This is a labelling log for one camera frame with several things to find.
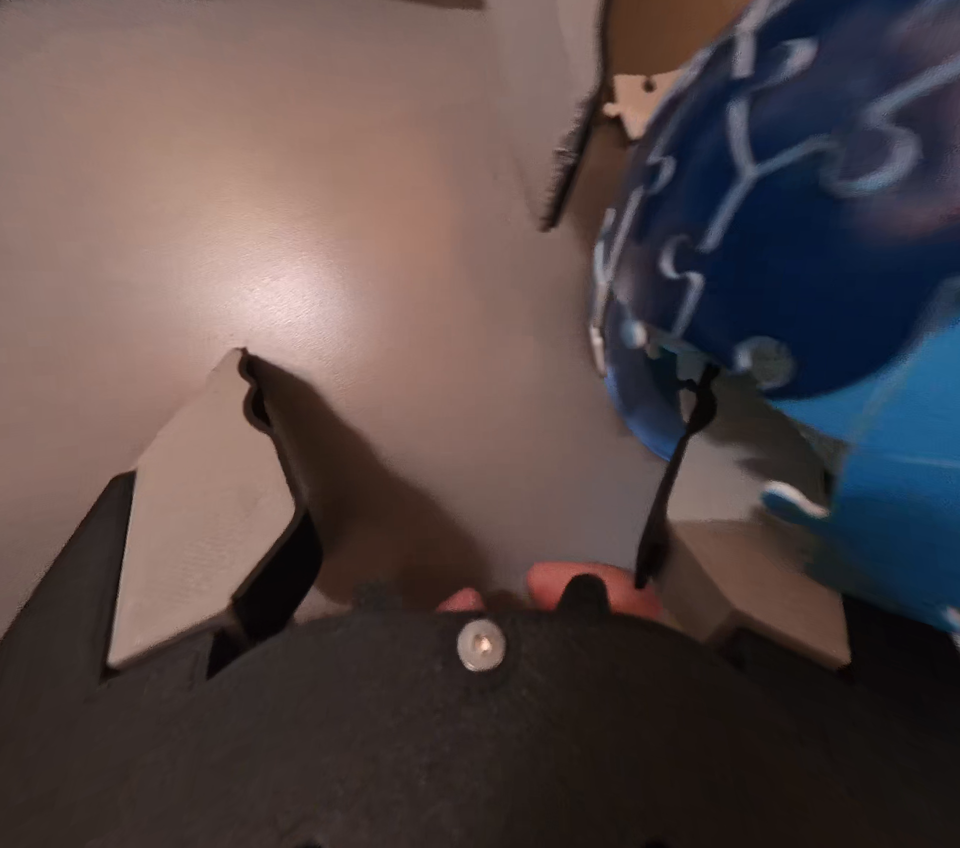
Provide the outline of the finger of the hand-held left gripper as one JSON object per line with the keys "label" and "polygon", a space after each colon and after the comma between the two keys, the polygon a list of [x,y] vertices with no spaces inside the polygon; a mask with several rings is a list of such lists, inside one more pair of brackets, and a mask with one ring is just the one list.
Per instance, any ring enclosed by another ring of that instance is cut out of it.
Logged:
{"label": "finger of the hand-held left gripper", "polygon": [[589,143],[605,79],[607,0],[485,0],[500,107],[526,202],[554,229]]}

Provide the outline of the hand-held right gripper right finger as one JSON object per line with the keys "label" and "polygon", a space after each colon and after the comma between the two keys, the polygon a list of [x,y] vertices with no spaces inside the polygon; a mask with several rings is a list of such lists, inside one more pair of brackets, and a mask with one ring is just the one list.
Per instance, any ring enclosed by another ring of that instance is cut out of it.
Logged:
{"label": "hand-held right gripper right finger", "polygon": [[809,577],[814,539],[767,513],[770,482],[828,501],[826,469],[798,429],[742,380],[707,372],[682,393],[686,434],[667,462],[637,554],[666,614],[702,643],[752,631],[831,670],[851,661],[840,594]]}

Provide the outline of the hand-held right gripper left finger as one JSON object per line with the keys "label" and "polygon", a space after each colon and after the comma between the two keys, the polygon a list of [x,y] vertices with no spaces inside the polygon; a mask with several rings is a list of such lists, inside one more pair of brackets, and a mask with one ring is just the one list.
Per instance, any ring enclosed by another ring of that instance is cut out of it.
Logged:
{"label": "hand-held right gripper left finger", "polygon": [[243,646],[286,628],[322,546],[258,362],[230,350],[135,466],[106,662],[226,631]]}

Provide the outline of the blue puzzle ball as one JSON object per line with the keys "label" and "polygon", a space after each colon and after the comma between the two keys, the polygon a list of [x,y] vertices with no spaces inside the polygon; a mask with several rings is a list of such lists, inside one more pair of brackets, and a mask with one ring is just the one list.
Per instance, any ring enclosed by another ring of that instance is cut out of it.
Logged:
{"label": "blue puzzle ball", "polygon": [[633,149],[589,335],[669,460],[680,392],[746,380],[831,471],[772,514],[845,593],[958,635],[959,0],[752,0]]}

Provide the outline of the white puzzle piece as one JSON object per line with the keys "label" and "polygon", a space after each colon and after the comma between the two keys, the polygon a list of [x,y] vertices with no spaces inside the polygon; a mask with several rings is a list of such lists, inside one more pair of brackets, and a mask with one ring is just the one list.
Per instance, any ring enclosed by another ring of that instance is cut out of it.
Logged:
{"label": "white puzzle piece", "polygon": [[676,75],[677,72],[614,75],[609,97],[601,108],[604,118],[618,123],[630,142],[638,141]]}

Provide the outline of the person's right hand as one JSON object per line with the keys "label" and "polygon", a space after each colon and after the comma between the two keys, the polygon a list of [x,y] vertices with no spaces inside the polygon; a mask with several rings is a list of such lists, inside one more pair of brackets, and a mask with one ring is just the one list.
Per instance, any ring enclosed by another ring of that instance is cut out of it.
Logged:
{"label": "person's right hand", "polygon": [[666,621],[664,605],[652,586],[639,589],[630,570],[596,561],[537,562],[526,572],[525,593],[520,599],[510,600],[504,596],[494,605],[481,591],[466,587],[441,601],[435,612],[462,617],[551,612],[560,606],[559,602],[570,582],[581,576],[589,576],[603,585],[606,601],[613,614]]}

